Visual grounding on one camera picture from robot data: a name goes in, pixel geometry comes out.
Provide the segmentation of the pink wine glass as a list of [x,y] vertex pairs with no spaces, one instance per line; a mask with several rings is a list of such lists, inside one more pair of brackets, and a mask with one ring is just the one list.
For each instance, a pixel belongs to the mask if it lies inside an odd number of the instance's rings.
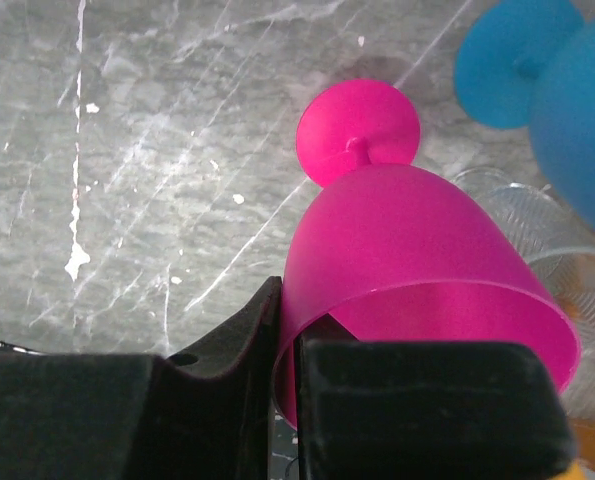
[[285,264],[274,401],[297,422],[295,339],[324,315],[361,341],[505,341],[559,390],[581,357],[572,323],[490,216],[413,165],[420,121],[388,83],[338,83],[306,108],[296,153],[320,186]]

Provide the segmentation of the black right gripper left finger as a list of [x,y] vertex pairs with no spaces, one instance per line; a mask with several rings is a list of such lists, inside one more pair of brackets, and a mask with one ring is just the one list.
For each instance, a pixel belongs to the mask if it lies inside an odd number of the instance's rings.
[[0,342],[0,479],[265,479],[281,280],[170,357]]

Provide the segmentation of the patterned clear wine glass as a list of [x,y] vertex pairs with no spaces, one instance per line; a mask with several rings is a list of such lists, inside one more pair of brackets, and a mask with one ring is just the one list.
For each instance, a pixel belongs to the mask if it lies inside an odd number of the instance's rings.
[[544,190],[498,169],[471,168],[451,181],[494,220],[573,322],[583,353],[565,404],[595,420],[595,235]]

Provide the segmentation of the blue wine glass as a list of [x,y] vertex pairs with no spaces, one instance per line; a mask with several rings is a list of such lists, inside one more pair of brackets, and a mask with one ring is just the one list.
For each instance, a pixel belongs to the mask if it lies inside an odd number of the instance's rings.
[[595,230],[595,18],[570,1],[501,1],[465,36],[453,85],[474,121],[528,129],[542,174]]

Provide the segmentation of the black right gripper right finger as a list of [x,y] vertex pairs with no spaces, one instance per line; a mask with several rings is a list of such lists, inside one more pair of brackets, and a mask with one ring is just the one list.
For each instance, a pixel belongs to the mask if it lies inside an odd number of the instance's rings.
[[526,346],[362,342],[330,316],[294,343],[304,479],[551,479],[576,457]]

